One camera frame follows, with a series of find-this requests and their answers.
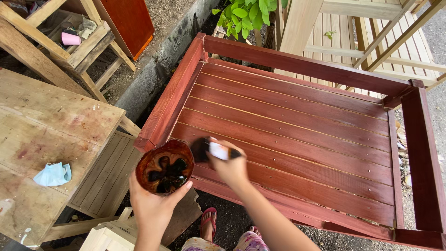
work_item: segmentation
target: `wood slat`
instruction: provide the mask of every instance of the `wood slat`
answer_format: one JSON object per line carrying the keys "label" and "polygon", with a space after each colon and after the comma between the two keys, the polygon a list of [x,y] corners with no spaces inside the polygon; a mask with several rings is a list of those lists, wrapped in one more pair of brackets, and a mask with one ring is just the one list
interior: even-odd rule
{"label": "wood slat", "polygon": [[186,108],[390,167],[388,152],[190,97]]}
{"label": "wood slat", "polygon": [[350,168],[349,171],[351,173],[355,173],[357,175],[363,174],[363,176],[372,179],[367,180],[355,175],[350,175],[345,172],[328,168],[327,166],[306,161],[304,159],[295,158],[290,155],[255,146],[240,140],[214,134],[212,132],[186,124],[178,123],[172,132],[173,138],[180,139],[188,143],[193,142],[197,137],[206,136],[212,136],[219,140],[226,140],[237,145],[245,151],[248,156],[248,160],[251,162],[300,176],[308,180],[313,180],[318,183],[326,184],[328,186],[348,191],[363,197],[383,202],[386,201],[393,204],[391,201],[391,199],[393,199],[392,187],[372,181],[373,179],[380,181],[384,180],[381,177],[389,175],[390,171],[384,168],[383,170],[378,170],[376,172],[367,172],[367,170],[355,167],[345,168],[346,170]]}
{"label": "wood slat", "polygon": [[[247,170],[250,181],[260,184],[262,187],[313,201],[387,226],[393,224],[393,206],[329,188],[249,161]],[[222,182],[215,171],[202,167],[200,164],[195,165],[192,176]]]}
{"label": "wood slat", "polygon": [[204,37],[205,51],[268,67],[320,78],[334,83],[396,96],[409,85],[407,81],[383,77],[349,67],[329,64],[280,51],[238,44],[234,41]]}
{"label": "wood slat", "polygon": [[371,170],[375,173],[387,173],[388,167],[371,163],[362,159],[346,156],[340,153],[325,150],[323,148],[305,144],[284,136],[261,131],[231,121],[226,121],[217,117],[212,117],[193,110],[185,109],[181,113],[178,122],[195,126],[204,130],[236,138],[260,147],[265,147],[274,151],[283,152],[288,155],[307,159],[309,161],[331,166],[338,170],[352,171],[355,168],[363,168],[363,172]]}
{"label": "wood slat", "polygon": [[221,65],[224,67],[228,67],[228,68],[233,68],[236,70],[241,70],[241,71],[245,71],[245,72],[250,72],[253,74],[257,74],[257,75],[261,75],[261,76],[266,76],[268,78],[273,78],[273,79],[279,79],[279,80],[283,80],[283,81],[287,81],[287,82],[291,82],[291,83],[295,83],[295,84],[299,84],[299,85],[304,85],[304,86],[308,86],[308,87],[312,87],[315,89],[320,89],[320,90],[325,90],[328,92],[332,92],[332,93],[337,93],[337,94],[341,94],[343,96],[349,96],[349,97],[353,97],[356,99],[360,99],[360,100],[366,100],[369,102],[373,102],[373,103],[377,103],[377,104],[381,104],[382,100],[378,99],[378,98],[373,98],[373,97],[369,97],[369,96],[364,96],[364,95],[360,95],[354,92],[348,92],[345,90],[340,90],[337,88],[328,88],[326,86],[323,86],[321,84],[315,84],[315,83],[311,83],[311,82],[307,82],[307,81],[302,81],[296,78],[292,78],[292,77],[288,77],[288,76],[284,76],[281,74],[275,74],[272,72],[268,72],[268,71],[262,71],[262,70],[258,70],[255,68],[251,68],[251,67],[246,67],[243,65],[239,65],[239,64],[234,64],[234,63],[230,63],[230,62],[226,62],[223,60],[218,60],[218,59],[212,59],[209,58],[207,63],[212,63],[212,64],[217,64],[217,65]]}
{"label": "wood slat", "polygon": [[271,105],[269,104],[204,87],[198,84],[194,86],[190,96],[390,152],[388,137],[360,128],[277,106],[274,108],[274,111],[270,111],[268,110],[271,108]]}
{"label": "wood slat", "polygon": [[244,71],[222,67],[216,64],[207,63],[203,66],[201,72],[215,75],[220,78],[249,84],[251,86],[267,89],[273,92],[279,92],[305,100],[331,105],[352,112],[387,120],[387,115],[381,105],[364,100],[333,94],[331,92],[314,88],[308,88],[298,84],[287,83],[277,79],[266,78],[256,74],[247,74]]}
{"label": "wood slat", "polygon": [[196,83],[224,92],[229,92],[313,116],[330,119],[346,125],[374,131],[376,133],[388,136],[388,125],[386,121],[364,116],[344,109],[307,101],[277,92],[271,92],[265,89],[228,81],[226,79],[217,78],[206,74],[199,74]]}

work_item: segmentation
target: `reddish-brown stained wood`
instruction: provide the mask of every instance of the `reddish-brown stained wood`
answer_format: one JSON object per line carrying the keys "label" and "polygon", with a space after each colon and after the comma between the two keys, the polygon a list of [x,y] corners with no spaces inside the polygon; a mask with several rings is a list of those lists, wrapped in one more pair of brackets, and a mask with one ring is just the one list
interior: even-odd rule
{"label": "reddish-brown stained wood", "polygon": [[396,227],[404,229],[404,215],[403,215],[403,192],[401,190],[401,172],[400,162],[398,160],[398,146],[396,145],[396,124],[395,124],[395,112],[393,110],[388,111],[389,116],[389,135],[390,135],[390,147],[392,149],[392,177],[393,177],[393,189],[395,193],[395,216]]}
{"label": "reddish-brown stained wood", "polygon": [[[352,215],[387,226],[393,224],[393,206],[329,188],[249,161],[247,162],[247,170],[250,181],[262,187],[313,201],[339,211],[349,212]],[[203,167],[202,164],[194,166],[192,176],[222,182],[215,171]]]}
{"label": "reddish-brown stained wood", "polygon": [[369,160],[383,166],[391,167],[390,154],[388,152],[342,140],[340,138],[335,138],[327,134],[306,130],[301,127],[260,117],[252,113],[246,113],[194,97],[188,99],[185,107],[212,116],[234,121],[242,125],[265,130],[274,134],[286,136],[288,138],[294,138],[299,141],[330,149],[345,155]]}
{"label": "reddish-brown stained wood", "polygon": [[250,73],[266,76],[266,77],[273,78],[273,79],[280,79],[280,80],[288,81],[288,82],[291,82],[291,83],[296,83],[296,84],[300,84],[300,85],[304,85],[304,86],[309,86],[309,87],[312,87],[312,88],[315,88],[315,89],[320,89],[320,90],[324,90],[324,91],[328,91],[328,92],[332,92],[332,93],[337,93],[337,94],[341,94],[343,96],[353,97],[353,98],[356,98],[356,99],[359,99],[359,100],[366,100],[366,101],[377,103],[377,104],[380,104],[380,105],[383,103],[382,99],[375,98],[375,97],[372,97],[372,96],[362,95],[362,94],[359,94],[359,93],[356,93],[356,92],[349,92],[349,91],[341,90],[341,89],[338,89],[338,88],[332,88],[332,87],[328,87],[328,86],[322,85],[322,84],[315,84],[315,83],[304,81],[304,80],[301,80],[301,79],[288,77],[288,76],[285,76],[285,75],[276,74],[276,73],[272,73],[272,72],[269,72],[269,71],[262,71],[262,70],[258,70],[256,68],[251,68],[251,67],[247,67],[247,66],[243,66],[243,65],[239,65],[239,64],[234,64],[234,63],[226,62],[226,61],[219,60],[219,59],[210,58],[210,59],[208,59],[208,63],[218,64],[218,65],[221,65],[221,66],[230,67],[230,68],[241,70],[241,71],[246,71],[246,72],[250,72]]}
{"label": "reddish-brown stained wood", "polygon": [[388,167],[383,167],[366,160],[332,152],[294,139],[268,133],[188,109],[183,110],[178,122],[202,128],[230,138],[236,138],[274,151],[307,159],[315,163],[321,163],[345,172],[356,171],[360,168],[363,172],[366,172],[366,170],[371,170],[371,172],[381,172],[384,168],[389,169]]}
{"label": "reddish-brown stained wood", "polygon": [[197,84],[388,136],[387,121],[200,73]]}
{"label": "reddish-brown stained wood", "polygon": [[[207,193],[222,197],[226,200],[232,201],[234,203],[243,205],[240,199],[235,195],[235,193],[226,185],[215,183],[208,180],[202,180],[197,178],[191,179],[194,183],[194,188],[205,191]],[[331,222],[335,222],[342,226],[349,226],[351,229],[357,230],[361,233],[374,236],[375,238],[380,239],[392,239],[393,232],[387,228],[382,226],[373,225],[366,221],[356,219],[345,214],[338,213],[336,211],[332,211],[330,209],[326,209],[319,205],[315,205],[312,203],[308,203],[304,200],[300,200],[297,198],[292,198],[280,193],[277,193],[270,189],[265,189],[259,185],[254,185],[261,194],[263,194],[268,200],[276,201],[278,204],[287,206],[295,212],[295,214],[299,213],[302,215],[306,215],[308,217],[312,217],[314,219],[326,219]]]}
{"label": "reddish-brown stained wood", "polygon": [[264,102],[233,95],[197,84],[192,88],[190,96],[390,152],[388,137],[332,120],[311,116],[306,113],[301,113],[282,107],[271,106]]}
{"label": "reddish-brown stained wood", "polygon": [[249,84],[251,86],[267,89],[270,91],[279,92],[305,100],[331,105],[348,111],[387,120],[387,114],[384,111],[383,107],[376,103],[371,103],[344,95],[334,94],[319,89],[308,88],[302,85],[287,83],[277,79],[266,78],[261,75],[250,74],[245,71],[239,71],[211,63],[207,63],[203,67],[202,72],[225,79],[230,79],[236,82]]}
{"label": "reddish-brown stained wood", "polygon": [[396,96],[409,85],[407,81],[343,67],[315,59],[309,59],[276,50],[238,44],[212,36],[204,37],[204,49],[225,57],[264,65],[284,71],[328,80],[330,82],[353,86],[373,92]]}
{"label": "reddish-brown stained wood", "polygon": [[412,174],[417,229],[444,232],[446,200],[438,163],[426,90],[415,88],[402,97],[404,124]]}
{"label": "reddish-brown stained wood", "polygon": [[[175,126],[171,135],[171,137],[175,139],[180,139],[188,143],[193,142],[197,137],[206,136],[212,136],[219,140],[226,140],[242,148],[247,154],[248,160],[251,162],[275,168],[283,172],[326,184],[328,186],[348,191],[363,197],[393,204],[393,188],[372,180],[364,179],[345,172],[340,172],[332,168],[210,133],[181,123],[178,123]],[[367,172],[367,170],[363,170],[361,168],[356,170],[356,173],[364,174],[364,176],[368,176],[367,178],[370,179],[376,177],[378,180],[381,177],[390,175],[389,172],[390,170],[388,170],[388,168],[382,170],[381,172]]]}
{"label": "reddish-brown stained wood", "polygon": [[[195,38],[138,135],[138,138],[143,138],[145,142],[151,143],[148,144],[148,148],[152,147],[151,145],[156,146],[160,142],[202,54],[203,41]],[[144,140],[137,139],[135,141],[135,147],[138,149],[141,149],[142,144],[144,144]]]}

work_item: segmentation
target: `wooden chair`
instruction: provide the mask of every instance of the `wooden chair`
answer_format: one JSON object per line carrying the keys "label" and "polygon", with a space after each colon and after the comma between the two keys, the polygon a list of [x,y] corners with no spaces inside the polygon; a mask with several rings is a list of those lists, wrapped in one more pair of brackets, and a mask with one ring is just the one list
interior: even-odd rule
{"label": "wooden chair", "polygon": [[[7,20],[19,31],[28,35],[30,38],[37,41],[41,46],[46,48],[53,60],[60,67],[68,70],[70,73],[80,78],[85,86],[92,93],[97,100],[107,103],[103,94],[99,89],[105,82],[113,75],[121,63],[135,71],[136,68],[133,63],[124,54],[121,48],[114,41],[115,36],[110,31],[110,27],[106,22],[102,21],[93,2],[91,0],[81,0],[88,17],[94,21],[98,26],[96,30],[90,34],[87,40],[83,41],[79,46],[71,46],[67,51],[54,43],[51,38],[45,36],[42,32],[37,30],[46,18],[54,13],[66,0],[49,0],[40,9],[33,12],[26,19],[19,16],[12,9],[10,9],[3,2],[0,2],[0,17]],[[105,73],[94,83],[85,70],[94,62],[94,60],[110,46],[113,52],[118,56],[118,59],[113,62]]]}
{"label": "wooden chair", "polygon": [[[208,53],[384,93],[384,99],[208,58]],[[404,228],[392,108],[402,103],[418,230]],[[213,136],[245,150],[251,182],[299,224],[443,250],[446,199],[421,81],[199,33],[135,141]],[[196,189],[241,204],[208,165]]]}

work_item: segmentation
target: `white paint stain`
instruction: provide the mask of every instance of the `white paint stain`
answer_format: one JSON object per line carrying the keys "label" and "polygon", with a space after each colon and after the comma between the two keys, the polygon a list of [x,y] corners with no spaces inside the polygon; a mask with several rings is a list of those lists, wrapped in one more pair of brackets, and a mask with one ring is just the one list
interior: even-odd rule
{"label": "white paint stain", "polygon": [[12,109],[12,108],[10,108],[10,107],[8,107],[8,106],[0,106],[0,108],[2,108],[3,110],[7,110],[8,112],[11,112],[11,113],[20,115],[20,116],[23,115],[21,112],[15,110],[15,109]]}

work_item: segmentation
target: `unfinished wooden furniture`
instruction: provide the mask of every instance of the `unfinished wooden furniture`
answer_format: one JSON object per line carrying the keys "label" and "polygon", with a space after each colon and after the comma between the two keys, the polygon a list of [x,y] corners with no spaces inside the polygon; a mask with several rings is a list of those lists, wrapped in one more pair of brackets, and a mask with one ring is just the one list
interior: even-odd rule
{"label": "unfinished wooden furniture", "polygon": [[[0,17],[7,20],[19,31],[28,35],[47,49],[50,53],[51,60],[58,66],[80,78],[95,99],[107,103],[107,100],[99,90],[117,70],[117,66],[121,63],[125,63],[125,65],[132,71],[135,71],[136,68],[114,41],[115,36],[113,35],[113,32],[110,31],[110,27],[107,23],[101,20],[92,0],[81,0],[81,3],[86,9],[88,17],[98,26],[81,45],[71,46],[71,48],[65,51],[49,37],[46,37],[42,32],[37,30],[36,27],[55,12],[64,2],[65,0],[49,0],[40,9],[28,16],[27,19],[22,18],[3,2],[0,2]],[[85,70],[108,46],[110,46],[118,58],[111,66],[109,66],[101,78],[94,83]]]}
{"label": "unfinished wooden furniture", "polygon": [[[0,79],[0,232],[37,249],[125,110],[4,68]],[[58,162],[70,164],[71,181],[34,182],[47,163]]]}
{"label": "unfinished wooden furniture", "polygon": [[[240,59],[388,95],[385,99],[208,58]],[[417,229],[403,224],[394,111],[402,102]],[[320,229],[442,250],[445,195],[426,94],[404,81],[199,33],[135,141],[228,140],[251,182],[286,217]],[[239,198],[206,164],[194,187]]]}
{"label": "unfinished wooden furniture", "polygon": [[[102,20],[116,36],[124,53],[136,60],[153,39],[155,31],[144,0],[93,0]],[[62,9],[87,15],[79,0],[68,0]]]}

